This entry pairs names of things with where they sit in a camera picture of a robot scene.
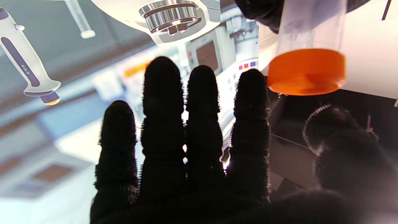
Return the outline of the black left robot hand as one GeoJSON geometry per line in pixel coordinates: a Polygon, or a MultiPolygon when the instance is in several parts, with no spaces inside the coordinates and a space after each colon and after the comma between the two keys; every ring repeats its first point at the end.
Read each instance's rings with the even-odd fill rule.
{"type": "Polygon", "coordinates": [[[368,0],[236,0],[242,14],[280,32],[284,9],[294,19],[309,19],[307,29],[319,26],[340,12],[348,14],[368,3],[368,0]]]}

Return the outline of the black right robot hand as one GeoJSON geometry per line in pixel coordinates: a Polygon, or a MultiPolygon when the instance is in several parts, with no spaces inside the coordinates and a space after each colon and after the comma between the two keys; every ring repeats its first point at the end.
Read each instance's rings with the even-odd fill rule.
{"type": "Polygon", "coordinates": [[[163,56],[148,64],[140,178],[132,109],[122,100],[106,109],[91,224],[364,224],[397,214],[397,169],[348,110],[324,105],[305,123],[319,188],[270,202],[264,75],[250,69],[240,76],[227,171],[213,70],[196,67],[187,87],[184,124],[179,68],[163,56]]]}

